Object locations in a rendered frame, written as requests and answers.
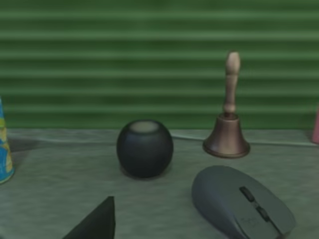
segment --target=blue can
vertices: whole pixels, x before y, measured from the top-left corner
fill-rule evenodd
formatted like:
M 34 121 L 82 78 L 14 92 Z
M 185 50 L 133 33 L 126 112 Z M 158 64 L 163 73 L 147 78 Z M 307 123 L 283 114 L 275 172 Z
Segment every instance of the blue can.
M 6 126 L 0 99 L 0 184 L 6 182 L 14 174 L 11 151 L 6 136 Z

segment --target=pink bottle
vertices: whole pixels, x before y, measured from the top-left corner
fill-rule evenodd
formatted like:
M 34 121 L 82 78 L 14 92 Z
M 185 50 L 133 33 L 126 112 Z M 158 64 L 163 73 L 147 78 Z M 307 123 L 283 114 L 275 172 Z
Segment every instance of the pink bottle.
M 319 144 L 319 108 L 317 109 L 315 128 L 313 132 L 313 142 Z

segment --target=wooden handle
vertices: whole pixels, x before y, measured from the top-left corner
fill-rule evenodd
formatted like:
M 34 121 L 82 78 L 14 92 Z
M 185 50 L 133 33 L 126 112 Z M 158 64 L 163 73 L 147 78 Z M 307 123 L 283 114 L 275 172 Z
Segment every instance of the wooden handle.
M 240 70 L 240 57 L 238 52 L 230 52 L 226 60 L 226 96 L 224 102 L 225 115 L 235 114 L 235 95 Z

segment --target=bronze bell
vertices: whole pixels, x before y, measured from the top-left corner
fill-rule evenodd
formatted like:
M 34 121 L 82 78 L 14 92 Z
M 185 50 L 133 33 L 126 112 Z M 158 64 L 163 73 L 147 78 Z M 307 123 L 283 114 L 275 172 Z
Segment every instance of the bronze bell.
M 239 158 L 250 151 L 250 145 L 242 134 L 239 117 L 235 114 L 235 92 L 239 70 L 239 54 L 230 52 L 226 60 L 224 113 L 217 117 L 213 132 L 203 143 L 203 149 L 216 157 Z

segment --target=green corrugated wall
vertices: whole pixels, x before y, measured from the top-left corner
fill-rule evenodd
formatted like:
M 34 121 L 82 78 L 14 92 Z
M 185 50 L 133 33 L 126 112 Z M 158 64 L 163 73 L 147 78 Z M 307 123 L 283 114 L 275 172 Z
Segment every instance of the green corrugated wall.
M 237 50 L 243 128 L 312 128 L 318 0 L 1 0 L 8 127 L 212 128 Z

